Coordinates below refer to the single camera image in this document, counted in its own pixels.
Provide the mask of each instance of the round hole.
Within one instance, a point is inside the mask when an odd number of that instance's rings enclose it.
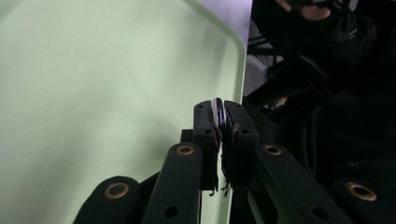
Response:
[[[329,219],[329,214],[321,207],[314,207],[312,213],[320,219]]]
[[[174,205],[168,206],[163,210],[163,216],[166,218],[176,217],[178,214],[178,208]]]
[[[346,183],[346,189],[350,194],[364,201],[372,202],[376,200],[376,194],[359,183],[348,182]]]
[[[192,152],[194,152],[194,148],[189,147],[189,146],[178,147],[176,149],[176,152],[178,155],[188,156],[188,155],[192,154]]]
[[[125,183],[118,182],[109,185],[105,190],[105,196],[108,199],[118,199],[123,197],[129,190],[129,186]]]
[[[264,150],[266,153],[271,154],[273,156],[278,156],[282,153],[282,150],[280,150],[277,147],[265,146]]]

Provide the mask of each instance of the light green tray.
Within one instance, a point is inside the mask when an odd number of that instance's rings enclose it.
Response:
[[[158,172],[194,105],[241,101],[243,45],[194,0],[6,0],[0,13],[2,224],[71,223],[101,181]],[[205,197],[202,223],[228,206]]]

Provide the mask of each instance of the human hand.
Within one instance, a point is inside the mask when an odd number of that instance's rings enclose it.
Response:
[[[316,6],[310,7],[292,7],[286,0],[276,0],[276,2],[283,7],[286,11],[290,12],[296,10],[303,18],[308,21],[322,21],[330,16],[332,12],[327,7],[318,8]]]

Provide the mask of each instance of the person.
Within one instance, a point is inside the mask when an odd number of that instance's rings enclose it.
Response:
[[[267,39],[285,36],[274,48],[310,55],[340,84],[330,98],[278,123],[244,102],[261,141],[285,146],[353,221],[394,223],[384,207],[364,212],[343,201],[334,183],[361,181],[379,195],[377,204],[396,204],[396,2],[360,0],[354,12],[339,14],[254,0],[252,19]]]

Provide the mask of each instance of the copper ring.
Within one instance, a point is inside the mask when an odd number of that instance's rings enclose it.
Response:
[[[361,184],[347,182],[346,189],[349,191],[350,194],[364,201],[373,202],[376,200],[376,194],[372,190],[364,187]],[[363,189],[366,193],[359,193],[355,189]]]
[[[264,151],[273,156],[279,156],[280,154],[282,154],[282,150],[273,146],[265,146]]]
[[[176,152],[180,156],[188,156],[188,155],[192,154],[192,152],[194,152],[194,148],[189,147],[189,146],[182,146],[182,147],[178,147],[176,149]]]
[[[122,189],[121,192],[118,192],[118,193],[113,194],[113,193],[111,193],[110,191],[111,191],[111,189],[113,189],[114,187],[123,187],[123,189]],[[109,185],[109,186],[106,188],[106,190],[105,190],[105,196],[106,196],[108,199],[118,199],[118,198],[123,197],[123,196],[128,192],[128,190],[129,190],[129,186],[128,186],[127,184],[122,183],[122,182],[117,182],[117,183],[114,183],[114,184]]]

